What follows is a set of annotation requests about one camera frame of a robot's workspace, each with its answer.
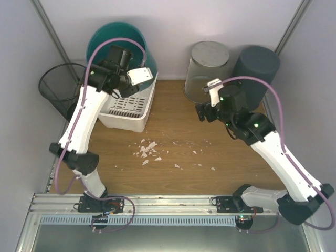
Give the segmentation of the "teal plastic bin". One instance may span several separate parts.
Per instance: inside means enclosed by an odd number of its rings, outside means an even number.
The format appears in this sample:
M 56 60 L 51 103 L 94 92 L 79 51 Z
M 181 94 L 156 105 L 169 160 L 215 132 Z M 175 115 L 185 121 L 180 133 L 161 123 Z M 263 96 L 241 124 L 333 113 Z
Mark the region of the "teal plastic bin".
M 89 60 L 94 50 L 103 42 L 113 38 L 128 38 L 136 41 L 146 52 L 146 62 L 145 67 L 150 68 L 153 76 L 156 76 L 158 68 L 154 57 L 149 51 L 145 38 L 142 33 L 133 25 L 126 22 L 111 22 L 105 24 L 101 28 L 99 28 L 94 35 L 91 37 L 87 51 L 86 51 L 86 59 Z M 111 45 L 117 45 L 119 47 L 123 47 L 128 49 L 132 53 L 132 59 L 129 63 L 129 68 L 134 69 L 140 66 L 140 63 L 143 59 L 143 53 L 141 49 L 127 41 L 115 41 L 108 45 L 102 47 L 96 54 L 93 63 L 97 64 L 108 55 L 108 51 Z

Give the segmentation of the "white plastic tub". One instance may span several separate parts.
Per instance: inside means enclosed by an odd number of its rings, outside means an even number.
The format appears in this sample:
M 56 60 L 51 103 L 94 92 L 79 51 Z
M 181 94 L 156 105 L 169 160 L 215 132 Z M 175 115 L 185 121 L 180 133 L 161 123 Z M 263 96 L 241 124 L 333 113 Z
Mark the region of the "white plastic tub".
M 157 77 L 144 90 L 128 98 L 109 97 L 98 119 L 107 128 L 142 132 L 151 110 Z

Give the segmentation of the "silver mesh metal bin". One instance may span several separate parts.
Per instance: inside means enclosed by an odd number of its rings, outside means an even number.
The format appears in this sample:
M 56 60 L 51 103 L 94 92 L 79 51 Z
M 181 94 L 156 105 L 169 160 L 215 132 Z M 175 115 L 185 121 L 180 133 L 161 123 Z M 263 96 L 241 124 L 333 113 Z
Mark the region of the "silver mesh metal bin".
M 213 79 L 224 79 L 227 75 L 229 50 L 215 41 L 200 41 L 192 47 L 186 75 L 184 93 L 194 103 L 209 100 L 203 88 Z

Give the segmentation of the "black wire mesh bin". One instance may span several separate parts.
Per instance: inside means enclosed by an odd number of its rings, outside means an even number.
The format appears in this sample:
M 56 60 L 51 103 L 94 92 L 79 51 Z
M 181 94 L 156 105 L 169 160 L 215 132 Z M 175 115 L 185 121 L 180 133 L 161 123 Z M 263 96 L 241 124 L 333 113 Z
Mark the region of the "black wire mesh bin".
M 79 99 L 80 82 L 85 69 L 85 65 L 76 62 L 58 64 L 48 69 L 38 82 L 41 96 L 68 122 Z

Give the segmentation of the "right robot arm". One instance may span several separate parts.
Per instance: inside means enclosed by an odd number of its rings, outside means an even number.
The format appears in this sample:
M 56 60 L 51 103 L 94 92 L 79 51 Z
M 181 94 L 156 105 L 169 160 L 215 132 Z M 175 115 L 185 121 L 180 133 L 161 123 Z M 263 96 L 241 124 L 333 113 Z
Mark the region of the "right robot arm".
M 200 121 L 222 122 L 232 139 L 239 139 L 257 152 L 285 186 L 266 190 L 244 184 L 233 194 L 233 208 L 240 213 L 250 207 L 278 211 L 294 225 L 307 221 L 333 193 L 330 184 L 314 179 L 281 145 L 275 126 L 262 113 L 248 109 L 245 93 L 235 86 L 216 87 L 211 100 L 195 106 Z

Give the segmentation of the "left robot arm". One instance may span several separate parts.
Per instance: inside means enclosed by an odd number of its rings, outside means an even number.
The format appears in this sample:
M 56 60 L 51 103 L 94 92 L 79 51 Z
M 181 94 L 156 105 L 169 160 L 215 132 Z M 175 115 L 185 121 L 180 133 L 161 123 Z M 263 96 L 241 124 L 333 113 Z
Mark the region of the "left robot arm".
M 84 71 L 79 100 L 66 131 L 58 142 L 51 143 L 49 150 L 74 173 L 84 188 L 84 196 L 90 199 L 90 206 L 96 212 L 108 207 L 109 197 L 102 183 L 98 164 L 100 158 L 88 150 L 90 137 L 98 115 L 108 98 L 118 91 L 120 97 L 127 98 L 139 91 L 139 86 L 153 78 L 145 66 L 146 51 L 133 69 L 129 68 L 133 53 L 118 45 L 111 45 L 108 55 L 94 64 L 97 53 L 105 46 L 99 45 L 91 54 Z

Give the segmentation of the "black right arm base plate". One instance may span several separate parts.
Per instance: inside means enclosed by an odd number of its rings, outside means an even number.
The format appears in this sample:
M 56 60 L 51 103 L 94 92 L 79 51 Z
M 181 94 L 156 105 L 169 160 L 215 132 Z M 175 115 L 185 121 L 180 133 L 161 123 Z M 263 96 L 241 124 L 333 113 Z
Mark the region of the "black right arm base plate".
M 233 202 L 232 196 L 215 196 L 209 200 L 210 204 L 216 207 L 217 213 L 232 213 L 232 214 L 254 214 L 263 213 L 263 208 L 249 207 L 245 203 L 238 209 Z

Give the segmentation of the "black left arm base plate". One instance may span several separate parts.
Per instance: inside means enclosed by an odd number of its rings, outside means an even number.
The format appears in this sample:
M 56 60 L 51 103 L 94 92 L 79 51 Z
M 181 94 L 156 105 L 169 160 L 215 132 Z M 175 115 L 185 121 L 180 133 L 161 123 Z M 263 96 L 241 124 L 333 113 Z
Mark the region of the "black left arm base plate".
M 99 201 L 84 194 L 73 208 L 80 213 L 122 213 L 124 207 L 124 199 L 110 199 L 107 201 Z

